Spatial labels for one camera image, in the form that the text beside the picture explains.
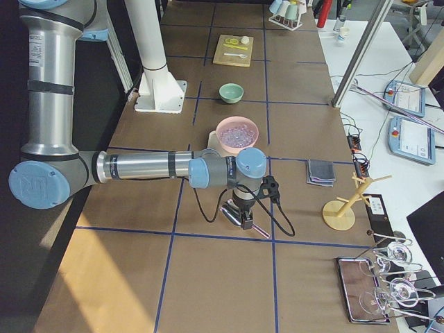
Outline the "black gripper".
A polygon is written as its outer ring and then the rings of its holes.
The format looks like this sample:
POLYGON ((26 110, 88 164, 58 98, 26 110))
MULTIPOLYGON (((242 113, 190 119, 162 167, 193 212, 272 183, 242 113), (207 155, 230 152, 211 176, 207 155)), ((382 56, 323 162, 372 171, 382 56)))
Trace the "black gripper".
POLYGON ((232 200, 239 210, 241 219, 253 219, 252 207, 256 200, 250 193, 234 189, 232 191, 232 200))

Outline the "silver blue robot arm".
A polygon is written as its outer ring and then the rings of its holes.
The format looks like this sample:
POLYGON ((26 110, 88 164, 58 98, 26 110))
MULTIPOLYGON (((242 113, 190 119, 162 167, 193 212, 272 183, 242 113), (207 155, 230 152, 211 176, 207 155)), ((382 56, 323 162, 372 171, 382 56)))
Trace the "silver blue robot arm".
POLYGON ((266 185, 266 156, 258 148, 223 157, 212 149, 109 154, 73 145, 76 42, 108 38, 105 1, 21 1, 19 16, 29 36, 29 136, 9 175, 16 199, 49 209, 109 180, 186 178, 193 189, 231 190, 236 223, 251 228, 252 206, 266 185))

